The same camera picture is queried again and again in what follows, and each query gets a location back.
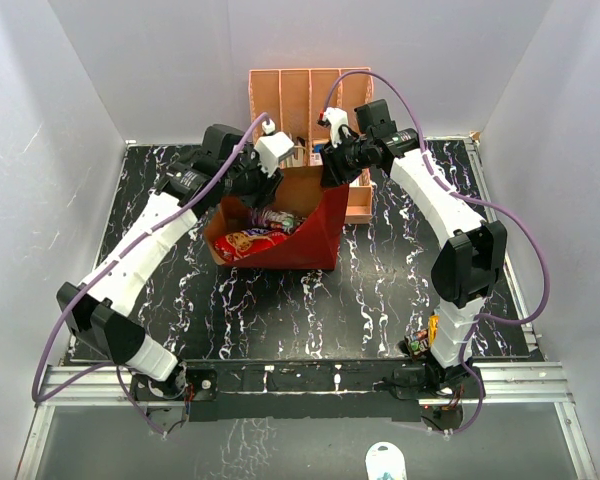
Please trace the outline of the red paper bag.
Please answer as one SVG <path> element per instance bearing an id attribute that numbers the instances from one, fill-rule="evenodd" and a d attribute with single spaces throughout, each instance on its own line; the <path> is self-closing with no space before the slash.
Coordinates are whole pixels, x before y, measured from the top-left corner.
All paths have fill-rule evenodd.
<path id="1" fill-rule="evenodd" d="M 321 185 L 320 166 L 286 168 L 272 205 L 248 207 L 225 197 L 204 230 L 215 263 L 225 267 L 332 270 L 336 267 L 349 185 Z"/>

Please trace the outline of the purple candy pack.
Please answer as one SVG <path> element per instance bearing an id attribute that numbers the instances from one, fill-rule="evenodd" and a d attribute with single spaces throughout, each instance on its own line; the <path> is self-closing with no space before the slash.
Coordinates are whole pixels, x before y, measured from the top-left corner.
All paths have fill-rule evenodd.
<path id="1" fill-rule="evenodd" d="M 252 227 L 281 231 L 291 235 L 304 223 L 306 218 L 287 211 L 253 208 L 249 210 L 248 220 Z"/>

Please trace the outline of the red chips bag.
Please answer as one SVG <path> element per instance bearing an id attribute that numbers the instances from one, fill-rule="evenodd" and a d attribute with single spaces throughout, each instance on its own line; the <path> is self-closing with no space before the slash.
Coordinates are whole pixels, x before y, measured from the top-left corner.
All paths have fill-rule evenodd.
<path id="1" fill-rule="evenodd" d="M 213 246 L 222 260 L 235 262 L 277 246 L 288 238 L 283 231 L 249 228 L 219 237 Z"/>

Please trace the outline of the yellow candy pack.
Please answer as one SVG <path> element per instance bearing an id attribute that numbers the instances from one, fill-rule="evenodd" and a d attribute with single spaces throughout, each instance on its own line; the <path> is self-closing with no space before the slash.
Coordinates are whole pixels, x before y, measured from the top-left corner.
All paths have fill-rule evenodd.
<path id="1" fill-rule="evenodd" d="M 433 314 L 429 317 L 428 319 L 428 342 L 429 342 L 429 347 L 432 347 L 438 332 L 438 325 L 439 325 L 439 316 L 437 314 Z"/>

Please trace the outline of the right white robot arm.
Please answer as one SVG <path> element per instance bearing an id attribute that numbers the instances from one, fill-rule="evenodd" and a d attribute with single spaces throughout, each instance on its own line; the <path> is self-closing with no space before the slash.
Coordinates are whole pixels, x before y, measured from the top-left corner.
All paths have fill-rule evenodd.
<path id="1" fill-rule="evenodd" d="M 431 354 L 438 364 L 426 371 L 425 381 L 433 394 L 446 397 L 461 385 L 456 366 L 471 355 L 467 335 L 503 272 L 507 231 L 501 222 L 487 221 L 456 197 L 420 135 L 412 128 L 399 129 L 385 101 L 364 104 L 354 112 L 355 126 L 340 108 L 327 107 L 319 116 L 319 125 L 329 130 L 329 140 L 320 150 L 321 183 L 348 184 L 367 168 L 381 169 L 433 229 L 440 251 L 430 277 L 440 303 L 434 311 L 438 324 Z"/>

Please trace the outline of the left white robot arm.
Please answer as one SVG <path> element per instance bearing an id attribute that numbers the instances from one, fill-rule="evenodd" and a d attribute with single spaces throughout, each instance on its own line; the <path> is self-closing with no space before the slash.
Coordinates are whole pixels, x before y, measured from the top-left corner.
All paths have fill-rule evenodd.
<path id="1" fill-rule="evenodd" d="M 118 245 L 79 284 L 57 293 L 71 333 L 116 365 L 151 379 L 162 397 L 186 387 L 180 362 L 129 315 L 147 281 L 180 238 L 223 198 L 251 206 L 270 204 L 282 181 L 281 162 L 294 144 L 271 120 L 256 140 L 222 124 L 205 131 L 202 144 L 172 162 L 156 182 L 139 218 Z"/>

